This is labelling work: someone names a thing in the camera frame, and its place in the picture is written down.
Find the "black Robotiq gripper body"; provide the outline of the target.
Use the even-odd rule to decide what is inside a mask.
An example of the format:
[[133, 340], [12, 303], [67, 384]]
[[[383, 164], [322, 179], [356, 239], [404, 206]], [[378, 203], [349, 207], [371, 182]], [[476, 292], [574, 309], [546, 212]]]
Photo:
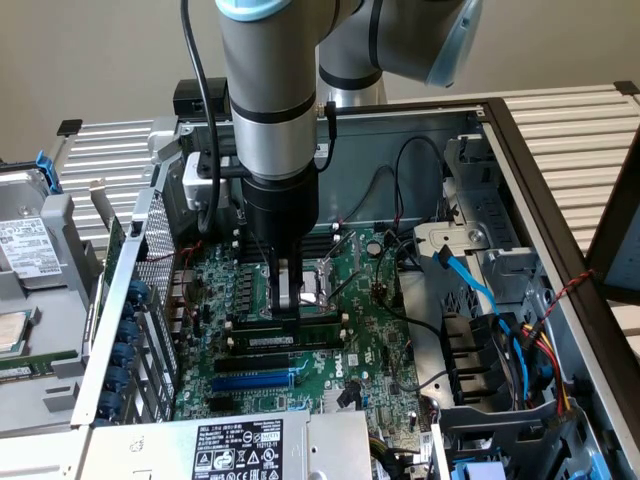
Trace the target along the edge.
[[241, 186], [249, 229], [278, 258], [296, 255], [319, 215], [317, 169], [307, 167], [284, 180], [247, 177]]

